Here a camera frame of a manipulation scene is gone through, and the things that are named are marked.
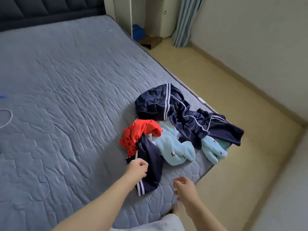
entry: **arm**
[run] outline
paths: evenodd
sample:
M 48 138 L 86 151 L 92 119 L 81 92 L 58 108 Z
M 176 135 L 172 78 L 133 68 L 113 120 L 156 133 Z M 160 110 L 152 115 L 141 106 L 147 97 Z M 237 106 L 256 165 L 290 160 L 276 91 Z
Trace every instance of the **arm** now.
M 134 186 L 146 176 L 148 163 L 132 160 L 126 173 L 104 194 L 66 218 L 52 231 L 108 231 Z
M 185 206 L 187 215 L 193 220 L 197 231 L 227 231 L 211 211 L 202 203 L 194 183 L 187 177 L 174 179 L 173 187 L 176 189 L 178 201 Z

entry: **upholstered headboard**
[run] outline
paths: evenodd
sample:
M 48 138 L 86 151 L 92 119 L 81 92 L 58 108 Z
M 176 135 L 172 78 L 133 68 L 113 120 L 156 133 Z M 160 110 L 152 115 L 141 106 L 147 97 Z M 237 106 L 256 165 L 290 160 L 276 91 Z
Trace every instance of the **upholstered headboard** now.
M 103 14 L 104 0 L 0 0 L 0 31 Z

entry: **quilted mattress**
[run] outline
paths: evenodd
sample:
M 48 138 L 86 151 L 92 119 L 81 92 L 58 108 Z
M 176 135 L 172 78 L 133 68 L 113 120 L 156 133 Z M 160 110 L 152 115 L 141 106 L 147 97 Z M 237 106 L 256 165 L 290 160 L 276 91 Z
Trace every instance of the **quilted mattress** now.
M 171 82 L 192 110 L 209 111 L 109 16 L 0 33 L 1 230 L 48 231 L 97 198 L 125 172 L 119 139 L 136 118 L 134 101 Z M 9 114 L 0 112 L 0 124 Z M 159 220 L 176 198 L 172 179 L 195 183 L 212 167 L 202 152 L 164 164 L 159 187 L 131 191 L 113 227 Z

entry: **clothes pile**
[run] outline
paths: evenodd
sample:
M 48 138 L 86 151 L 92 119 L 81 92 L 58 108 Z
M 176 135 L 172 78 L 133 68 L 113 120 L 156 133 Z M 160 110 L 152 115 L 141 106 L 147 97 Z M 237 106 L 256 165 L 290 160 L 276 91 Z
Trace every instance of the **clothes pile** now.
M 137 185 L 139 196 L 155 190 L 164 159 L 170 165 L 195 160 L 195 149 L 216 165 L 227 156 L 231 144 L 241 145 L 244 131 L 225 116 L 190 110 L 183 94 L 171 83 L 142 93 L 135 101 L 138 119 L 123 131 L 120 143 L 128 151 L 127 163 L 141 158 L 148 162 L 147 176 Z

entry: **white cloth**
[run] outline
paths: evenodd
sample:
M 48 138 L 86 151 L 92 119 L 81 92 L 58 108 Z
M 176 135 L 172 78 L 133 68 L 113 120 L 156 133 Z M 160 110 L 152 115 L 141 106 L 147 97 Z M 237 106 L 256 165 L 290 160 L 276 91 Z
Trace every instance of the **white cloth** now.
M 155 221 L 149 224 L 144 224 L 131 229 L 113 229 L 109 231 L 185 231 L 179 219 L 174 214 L 169 214 L 163 217 L 160 221 Z

